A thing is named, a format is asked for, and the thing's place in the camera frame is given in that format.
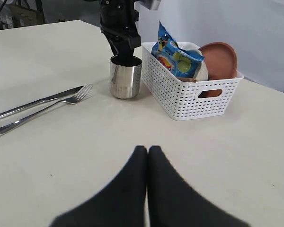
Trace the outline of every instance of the knife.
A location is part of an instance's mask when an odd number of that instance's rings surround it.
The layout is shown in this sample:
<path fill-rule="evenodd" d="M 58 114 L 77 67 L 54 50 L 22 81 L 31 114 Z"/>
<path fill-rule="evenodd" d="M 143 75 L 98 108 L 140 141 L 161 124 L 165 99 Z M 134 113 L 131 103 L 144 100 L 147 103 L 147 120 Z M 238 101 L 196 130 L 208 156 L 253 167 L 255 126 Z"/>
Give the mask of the knife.
<path fill-rule="evenodd" d="M 46 97 L 46 98 L 41 98 L 39 100 L 33 101 L 31 103 L 28 103 L 28 104 L 25 104 L 25 105 L 22 105 L 22 106 L 19 106 L 19 107 L 16 107 L 14 109 L 7 110 L 5 112 L 0 113 L 0 119 L 3 119 L 5 117 L 9 117 L 11 115 L 17 114 L 19 112 L 30 109 L 30 108 L 37 106 L 37 105 L 40 105 L 40 104 L 48 103 L 48 102 L 51 102 L 51 101 L 54 101 L 54 100 L 57 100 L 57 99 L 60 99 L 60 98 L 66 97 L 66 96 L 73 95 L 73 94 L 77 93 L 82 87 L 83 86 L 75 87 L 73 89 L 60 92 L 56 95 L 49 96 L 49 97 Z"/>

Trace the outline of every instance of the snack bag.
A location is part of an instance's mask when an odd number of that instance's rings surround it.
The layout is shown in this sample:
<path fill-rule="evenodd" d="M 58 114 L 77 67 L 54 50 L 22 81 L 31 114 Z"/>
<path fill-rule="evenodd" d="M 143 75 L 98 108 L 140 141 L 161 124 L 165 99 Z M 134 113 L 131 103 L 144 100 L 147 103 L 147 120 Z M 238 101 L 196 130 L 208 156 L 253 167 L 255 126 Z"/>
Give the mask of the snack bag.
<path fill-rule="evenodd" d="M 204 59 L 193 50 L 186 51 L 179 48 L 161 22 L 158 42 L 152 48 L 151 53 L 176 77 L 192 78 L 196 68 Z"/>

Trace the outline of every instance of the metal cup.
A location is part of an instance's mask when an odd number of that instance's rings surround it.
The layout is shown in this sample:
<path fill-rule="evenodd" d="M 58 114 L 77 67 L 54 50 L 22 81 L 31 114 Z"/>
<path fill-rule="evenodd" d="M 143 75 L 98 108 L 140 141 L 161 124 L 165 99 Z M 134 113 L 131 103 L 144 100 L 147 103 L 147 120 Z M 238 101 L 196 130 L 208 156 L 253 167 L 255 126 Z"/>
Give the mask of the metal cup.
<path fill-rule="evenodd" d="M 120 99 L 134 98 L 140 89 L 142 60 L 132 57 L 124 60 L 119 56 L 110 59 L 110 93 Z"/>

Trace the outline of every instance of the basket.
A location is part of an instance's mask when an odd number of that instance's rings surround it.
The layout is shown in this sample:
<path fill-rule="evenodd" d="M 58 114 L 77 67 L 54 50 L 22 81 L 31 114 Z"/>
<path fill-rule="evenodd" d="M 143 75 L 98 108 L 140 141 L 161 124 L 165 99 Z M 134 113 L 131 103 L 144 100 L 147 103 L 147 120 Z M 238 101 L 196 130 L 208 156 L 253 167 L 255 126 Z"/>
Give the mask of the basket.
<path fill-rule="evenodd" d="M 174 120 L 183 121 L 218 116 L 225 110 L 239 82 L 241 73 L 233 79 L 183 82 L 172 75 L 152 54 L 155 43 L 142 43 L 142 81 Z M 217 97 L 199 98 L 203 91 L 222 90 Z"/>

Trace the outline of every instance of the silver fork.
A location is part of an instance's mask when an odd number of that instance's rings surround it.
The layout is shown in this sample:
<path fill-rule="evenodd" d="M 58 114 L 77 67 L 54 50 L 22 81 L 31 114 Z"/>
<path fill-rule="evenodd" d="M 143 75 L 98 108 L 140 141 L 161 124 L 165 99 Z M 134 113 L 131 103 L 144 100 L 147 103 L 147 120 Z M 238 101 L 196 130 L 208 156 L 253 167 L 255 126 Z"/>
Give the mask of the silver fork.
<path fill-rule="evenodd" d="M 58 103 L 67 103 L 67 104 L 77 104 L 79 102 L 81 102 L 84 98 L 87 97 L 87 94 L 90 92 L 90 90 L 92 89 L 92 85 L 91 84 L 87 84 L 85 85 L 83 88 L 81 88 L 80 91 L 78 91 L 74 96 L 70 97 L 70 98 L 66 98 L 66 99 L 63 99 L 63 100 L 60 100 L 58 102 L 55 102 L 54 104 L 36 112 L 36 113 L 33 113 L 27 117 L 24 117 L 22 118 L 21 120 L 18 120 L 14 123 L 11 123 L 9 125 L 6 125 L 6 126 L 3 126 L 3 127 L 0 127 L 0 136 L 16 129 L 17 127 L 25 124 L 26 122 L 36 118 L 37 116 L 39 116 L 40 114 L 42 114 L 43 112 L 45 112 L 46 110 L 52 108 L 53 106 L 57 105 Z"/>

